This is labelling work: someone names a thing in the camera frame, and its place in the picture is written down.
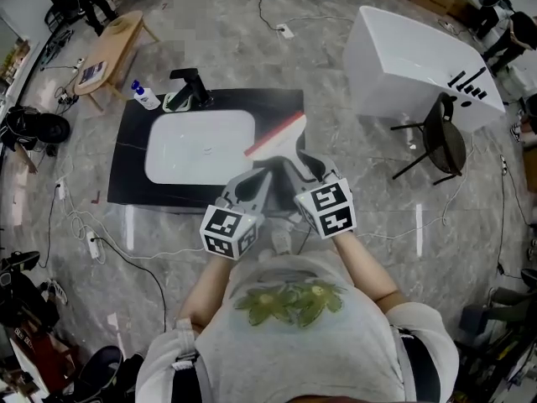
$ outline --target white bottle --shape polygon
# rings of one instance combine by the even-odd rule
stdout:
[[[140,86],[140,82],[134,80],[131,88],[134,90],[134,99],[147,110],[152,111],[160,106],[160,100],[149,88]]]

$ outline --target gray t-shirt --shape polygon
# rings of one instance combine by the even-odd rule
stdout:
[[[335,257],[308,253],[236,266],[221,309],[196,339],[215,402],[281,403],[302,395],[403,401],[394,327],[420,335],[439,371],[441,399],[450,397],[458,354],[440,314],[405,303],[384,315],[329,265]],[[171,397],[171,364],[185,334],[157,340],[138,376],[138,402]]]

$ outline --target fiducial marker cube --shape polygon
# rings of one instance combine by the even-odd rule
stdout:
[[[200,227],[201,241],[211,254],[240,259],[258,239],[263,217],[209,206]]]
[[[356,213],[347,179],[300,193],[295,196],[295,203],[321,238],[331,238],[356,228]]]

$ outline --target black strap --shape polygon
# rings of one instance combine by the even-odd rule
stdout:
[[[170,403],[181,402],[201,403],[200,382],[194,366],[175,371]]]
[[[410,366],[414,375],[417,401],[439,403],[441,396],[440,377],[427,347],[416,336],[401,334]]]

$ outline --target black countertop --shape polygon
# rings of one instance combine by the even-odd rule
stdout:
[[[209,91],[213,102],[208,107],[197,103],[194,111],[243,110],[251,113],[255,121],[255,141],[277,128],[285,119],[304,111],[304,94],[301,90],[233,89]],[[158,96],[162,102],[164,95]],[[162,116],[161,107],[149,111],[135,100],[130,100],[123,111],[117,133],[116,148],[110,170],[108,202],[155,208],[167,212],[203,213],[214,204],[224,186],[155,184],[145,175],[145,154],[149,133],[154,121]],[[297,144],[305,147],[304,135]],[[273,189],[266,206],[267,212],[295,208],[289,182],[281,166],[274,166]]]

